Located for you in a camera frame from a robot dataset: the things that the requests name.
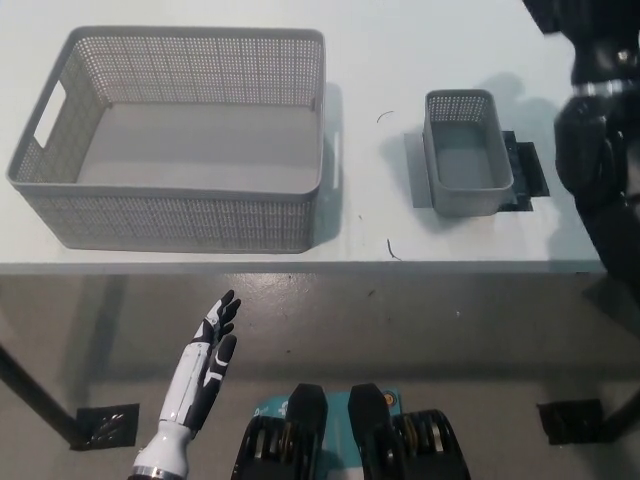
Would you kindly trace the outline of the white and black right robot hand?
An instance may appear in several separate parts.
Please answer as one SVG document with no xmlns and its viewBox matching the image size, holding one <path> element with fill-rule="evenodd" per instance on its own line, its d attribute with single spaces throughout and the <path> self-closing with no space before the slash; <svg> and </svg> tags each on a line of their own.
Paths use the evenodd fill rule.
<svg viewBox="0 0 640 480">
<path fill-rule="evenodd" d="M 554 14 L 574 47 L 573 86 L 639 78 L 637 1 L 556 1 Z"/>
</svg>

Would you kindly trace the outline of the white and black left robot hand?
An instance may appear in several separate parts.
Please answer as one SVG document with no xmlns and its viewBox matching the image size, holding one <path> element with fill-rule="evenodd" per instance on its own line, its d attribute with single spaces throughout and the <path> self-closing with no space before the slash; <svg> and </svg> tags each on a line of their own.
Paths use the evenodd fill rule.
<svg viewBox="0 0 640 480">
<path fill-rule="evenodd" d="M 159 415 L 157 432 L 138 453 L 131 479 L 185 479 L 187 447 L 219 394 L 237 338 L 231 333 L 241 300 L 230 290 L 206 313 L 185 346 Z"/>
</svg>

